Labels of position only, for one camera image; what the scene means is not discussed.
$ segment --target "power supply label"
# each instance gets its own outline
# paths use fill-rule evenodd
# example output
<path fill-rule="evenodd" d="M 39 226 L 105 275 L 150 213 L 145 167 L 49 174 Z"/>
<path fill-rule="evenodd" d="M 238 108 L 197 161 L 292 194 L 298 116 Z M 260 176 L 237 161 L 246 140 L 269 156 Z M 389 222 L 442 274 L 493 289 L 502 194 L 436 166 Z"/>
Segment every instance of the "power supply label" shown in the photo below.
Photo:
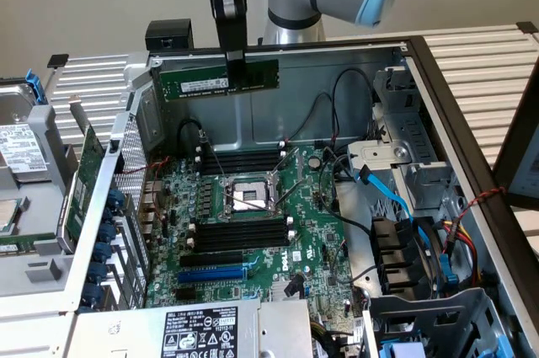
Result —
<path fill-rule="evenodd" d="M 0 152 L 15 174 L 47 170 L 34 132 L 26 124 L 0 126 Z"/>
<path fill-rule="evenodd" d="M 162 358 L 235 358 L 237 307 L 168 312 Z"/>

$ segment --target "pcie slot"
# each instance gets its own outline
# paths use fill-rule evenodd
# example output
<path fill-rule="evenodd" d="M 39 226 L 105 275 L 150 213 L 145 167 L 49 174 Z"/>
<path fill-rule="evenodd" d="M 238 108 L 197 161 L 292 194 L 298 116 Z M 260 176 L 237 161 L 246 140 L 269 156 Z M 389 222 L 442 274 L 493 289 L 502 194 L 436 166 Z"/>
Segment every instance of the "pcie slot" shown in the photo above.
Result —
<path fill-rule="evenodd" d="M 182 267 L 201 267 L 210 265 L 241 264 L 243 253 L 241 251 L 216 254 L 191 254 L 179 258 Z"/>
<path fill-rule="evenodd" d="M 246 277 L 247 269 L 241 265 L 234 265 L 205 270 L 182 271 L 178 273 L 178 282 L 185 284 L 191 282 L 245 280 Z"/>

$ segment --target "white slatted panel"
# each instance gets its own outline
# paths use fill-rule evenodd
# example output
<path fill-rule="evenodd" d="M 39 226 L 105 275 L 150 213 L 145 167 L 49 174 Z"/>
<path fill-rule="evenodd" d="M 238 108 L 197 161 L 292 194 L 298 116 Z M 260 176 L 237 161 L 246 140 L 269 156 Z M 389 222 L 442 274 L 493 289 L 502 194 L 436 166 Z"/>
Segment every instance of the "white slatted panel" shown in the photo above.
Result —
<path fill-rule="evenodd" d="M 48 95 L 56 112 L 56 125 L 64 143 L 71 143 L 78 155 L 83 134 L 69 110 L 69 97 L 76 94 L 83 101 L 99 140 L 104 143 L 116 115 L 125 109 L 124 69 L 128 55 L 70 59 L 58 72 L 53 94 Z"/>

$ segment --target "black pcie slot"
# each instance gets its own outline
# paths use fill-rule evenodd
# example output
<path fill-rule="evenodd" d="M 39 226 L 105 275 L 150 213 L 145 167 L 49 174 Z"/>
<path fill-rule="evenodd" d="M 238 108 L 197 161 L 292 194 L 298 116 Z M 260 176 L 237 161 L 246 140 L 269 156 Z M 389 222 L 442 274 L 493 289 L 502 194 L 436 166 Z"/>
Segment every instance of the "black pcie slot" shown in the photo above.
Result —
<path fill-rule="evenodd" d="M 268 247 L 283 247 L 290 245 L 290 242 L 284 236 L 281 238 L 266 238 L 266 239 L 253 239 L 246 242 L 239 240 L 227 243 L 195 243 L 196 253 L 209 253 L 214 251 L 227 251 L 227 250 L 245 250 L 250 248 L 268 248 Z"/>
<path fill-rule="evenodd" d="M 204 265 L 225 265 L 241 264 L 243 253 L 218 253 L 218 254 L 191 254 L 183 255 L 179 258 L 179 265 L 182 267 L 201 267 Z"/>

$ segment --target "black connector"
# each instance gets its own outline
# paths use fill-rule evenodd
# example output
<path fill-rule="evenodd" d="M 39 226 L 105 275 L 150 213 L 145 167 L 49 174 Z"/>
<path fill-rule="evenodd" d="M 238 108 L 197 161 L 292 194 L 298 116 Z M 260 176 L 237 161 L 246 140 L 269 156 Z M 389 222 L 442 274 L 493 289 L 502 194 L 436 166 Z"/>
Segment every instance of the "black connector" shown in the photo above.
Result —
<path fill-rule="evenodd" d="M 371 169 L 364 164 L 360 170 L 360 179 L 363 181 L 363 184 L 369 184 L 369 176 L 372 174 Z"/>
<path fill-rule="evenodd" d="M 168 221 L 170 222 L 172 226 L 176 226 L 176 210 L 175 209 L 172 209 L 170 211 L 170 217 Z"/>
<path fill-rule="evenodd" d="M 322 260 L 323 260 L 323 262 L 327 263 L 328 262 L 328 246 L 323 244 L 322 247 L 320 248 L 320 251 L 322 252 Z"/>
<path fill-rule="evenodd" d="M 290 281 L 290 283 L 285 288 L 285 295 L 287 297 L 293 297 L 298 292 L 300 292 L 300 299 L 305 298 L 305 288 L 303 287 L 303 283 L 305 282 L 305 278 L 303 278 L 303 275 L 296 274 L 294 278 Z"/>

